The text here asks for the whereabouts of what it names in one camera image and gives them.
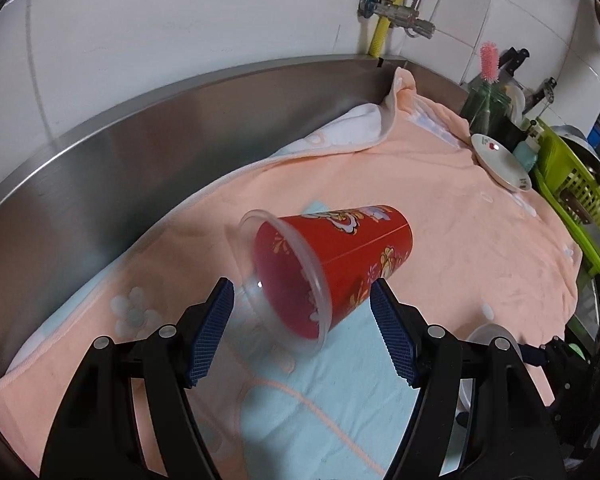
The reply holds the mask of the white ceramic plate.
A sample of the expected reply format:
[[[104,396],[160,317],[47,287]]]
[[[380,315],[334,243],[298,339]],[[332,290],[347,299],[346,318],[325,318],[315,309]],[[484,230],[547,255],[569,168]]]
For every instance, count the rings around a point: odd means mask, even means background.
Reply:
[[[528,172],[504,145],[481,133],[474,133],[470,144],[480,166],[503,188],[510,192],[532,190]]]

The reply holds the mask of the red printed plastic cup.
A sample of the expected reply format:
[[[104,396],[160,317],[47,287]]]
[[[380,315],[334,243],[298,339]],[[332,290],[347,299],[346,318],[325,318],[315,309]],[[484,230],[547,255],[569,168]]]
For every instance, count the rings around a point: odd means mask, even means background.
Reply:
[[[388,205],[287,217],[255,209],[239,222],[235,258],[248,304],[276,344],[314,354],[413,246],[410,224]]]

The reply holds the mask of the white plastic cup lid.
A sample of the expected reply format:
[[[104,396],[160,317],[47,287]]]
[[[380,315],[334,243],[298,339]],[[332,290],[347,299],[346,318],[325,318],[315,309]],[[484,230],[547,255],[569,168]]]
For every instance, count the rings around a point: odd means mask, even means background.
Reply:
[[[521,358],[521,351],[515,336],[509,333],[504,326],[488,323],[476,328],[466,339],[468,344],[472,344],[469,352],[469,370],[480,374],[488,365],[491,355],[490,344],[498,338],[506,339],[509,345],[516,351],[517,356]],[[472,386],[474,385],[475,375],[463,377],[460,380],[460,390],[458,398],[462,410],[468,412],[471,406]]]

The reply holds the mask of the lime green dish rack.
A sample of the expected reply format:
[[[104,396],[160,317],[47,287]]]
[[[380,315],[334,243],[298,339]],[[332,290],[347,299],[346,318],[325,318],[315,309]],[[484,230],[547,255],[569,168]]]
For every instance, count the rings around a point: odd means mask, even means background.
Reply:
[[[600,274],[600,184],[567,142],[536,120],[540,151],[532,171],[540,194],[564,222],[588,262],[588,274]]]

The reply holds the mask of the peach towel with blue print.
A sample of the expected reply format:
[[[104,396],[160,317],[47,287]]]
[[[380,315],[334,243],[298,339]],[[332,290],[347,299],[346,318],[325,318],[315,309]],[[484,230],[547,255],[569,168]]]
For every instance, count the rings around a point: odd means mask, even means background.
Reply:
[[[334,300],[323,348],[274,337],[236,262],[249,211],[286,218],[311,243]],[[227,479],[378,479],[415,391],[370,312],[373,281],[457,337],[493,322],[538,346],[576,308],[581,253],[535,192],[511,193],[477,164],[466,122],[397,70],[361,105],[236,170],[160,220],[0,379],[0,430],[32,469],[88,345],[149,336],[205,300],[219,278],[236,304],[208,375],[187,393]]]

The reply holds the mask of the teal soap bottle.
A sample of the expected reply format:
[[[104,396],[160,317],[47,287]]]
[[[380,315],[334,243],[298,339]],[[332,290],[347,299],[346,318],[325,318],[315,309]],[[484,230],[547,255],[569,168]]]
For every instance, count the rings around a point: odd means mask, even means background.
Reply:
[[[513,155],[528,174],[538,160],[539,151],[540,144],[538,140],[536,140],[532,134],[528,134],[523,141],[520,141],[517,144],[513,151]]]

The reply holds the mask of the pink bottle brush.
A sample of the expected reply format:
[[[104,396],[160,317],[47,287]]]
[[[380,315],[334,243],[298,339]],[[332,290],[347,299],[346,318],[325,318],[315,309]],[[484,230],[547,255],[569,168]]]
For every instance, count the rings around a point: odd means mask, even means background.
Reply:
[[[486,41],[480,47],[480,76],[488,84],[498,80],[498,46]]]

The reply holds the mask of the dark green utensil holder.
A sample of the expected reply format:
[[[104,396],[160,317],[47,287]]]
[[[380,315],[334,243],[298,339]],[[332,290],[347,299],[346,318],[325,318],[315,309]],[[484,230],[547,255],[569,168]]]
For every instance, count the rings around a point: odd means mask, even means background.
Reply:
[[[467,120],[471,134],[490,136],[506,116],[509,107],[510,99],[501,88],[478,79],[469,86],[460,116]]]

